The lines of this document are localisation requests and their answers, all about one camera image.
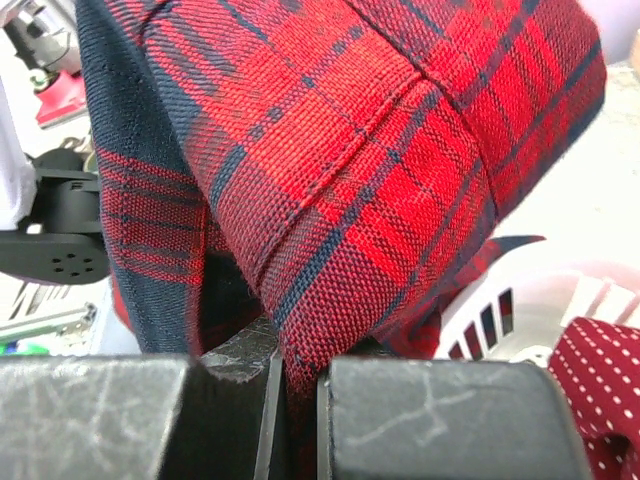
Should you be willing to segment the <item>red polka dot garment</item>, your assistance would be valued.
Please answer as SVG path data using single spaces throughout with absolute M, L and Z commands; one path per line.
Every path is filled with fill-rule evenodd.
M 639 480 L 639 330 L 578 317 L 548 370 L 570 405 L 593 476 Z

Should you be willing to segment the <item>red black plaid skirt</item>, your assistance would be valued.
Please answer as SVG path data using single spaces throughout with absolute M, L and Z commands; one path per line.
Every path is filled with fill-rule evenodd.
M 292 393 L 434 299 L 604 98 L 575 1 L 81 1 L 101 220 L 146 353 L 264 312 Z

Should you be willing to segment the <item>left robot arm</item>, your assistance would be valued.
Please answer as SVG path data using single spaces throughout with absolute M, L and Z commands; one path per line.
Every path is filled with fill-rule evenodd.
M 84 157 L 55 148 L 32 159 L 1 95 L 1 272 L 44 284 L 84 285 L 110 273 L 100 182 Z

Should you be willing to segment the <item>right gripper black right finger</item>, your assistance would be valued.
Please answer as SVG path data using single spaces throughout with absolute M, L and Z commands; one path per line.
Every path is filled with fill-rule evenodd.
M 568 403 L 526 363 L 341 356 L 318 384 L 320 479 L 590 479 Z

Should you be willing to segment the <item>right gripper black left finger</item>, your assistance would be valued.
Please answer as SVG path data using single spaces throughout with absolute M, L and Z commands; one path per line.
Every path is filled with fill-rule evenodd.
M 201 359 L 1 362 L 5 479 L 282 479 L 282 362 L 265 319 Z

